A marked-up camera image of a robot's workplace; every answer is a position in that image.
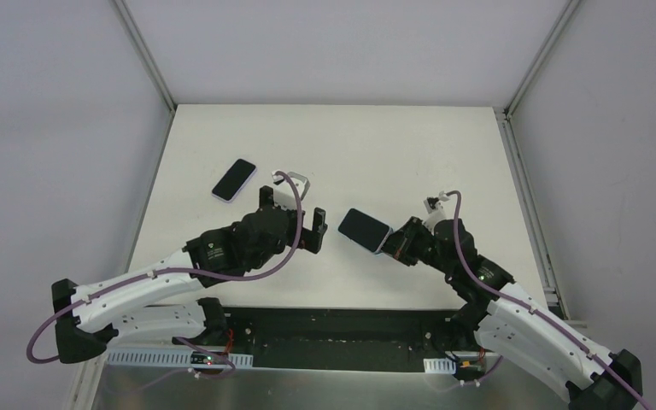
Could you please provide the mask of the purple-edged black smartphone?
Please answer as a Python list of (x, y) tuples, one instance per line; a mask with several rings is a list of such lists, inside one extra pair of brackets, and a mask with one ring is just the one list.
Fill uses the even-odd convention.
[(211, 190), (211, 194), (223, 202), (232, 202), (256, 171), (256, 165), (237, 159)]

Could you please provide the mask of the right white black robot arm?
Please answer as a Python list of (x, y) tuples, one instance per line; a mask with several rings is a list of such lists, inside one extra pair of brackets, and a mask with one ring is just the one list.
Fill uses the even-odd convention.
[(570, 409), (632, 409), (643, 393), (641, 362), (592, 341), (536, 302), (513, 276), (481, 255), (462, 220), (429, 229), (412, 217), (378, 237), (377, 250), (406, 266), (421, 262), (465, 300), (455, 346), (493, 351), (543, 382)]

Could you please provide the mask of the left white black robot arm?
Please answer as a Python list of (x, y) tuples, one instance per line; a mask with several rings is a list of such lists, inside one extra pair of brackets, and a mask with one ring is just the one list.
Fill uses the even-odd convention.
[(300, 189), (263, 186), (258, 208), (228, 226), (208, 230), (156, 263), (93, 284), (64, 278), (51, 285), (56, 360), (80, 363), (109, 347), (160, 337), (220, 343), (226, 334), (214, 299), (176, 306), (160, 302), (217, 284), (253, 282), (281, 270), (298, 249), (314, 255), (327, 231), (326, 212), (315, 208), (310, 227)]

